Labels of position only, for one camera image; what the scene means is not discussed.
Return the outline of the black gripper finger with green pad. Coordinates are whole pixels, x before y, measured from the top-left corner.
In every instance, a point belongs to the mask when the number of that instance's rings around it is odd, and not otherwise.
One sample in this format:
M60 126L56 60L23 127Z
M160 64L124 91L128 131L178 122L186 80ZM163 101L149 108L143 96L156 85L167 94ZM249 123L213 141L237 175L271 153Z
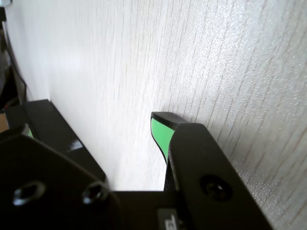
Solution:
M0 134L3 230L122 230L119 203L104 182L22 133Z
M271 229L205 125L171 112L152 112L151 134L183 196L188 228Z

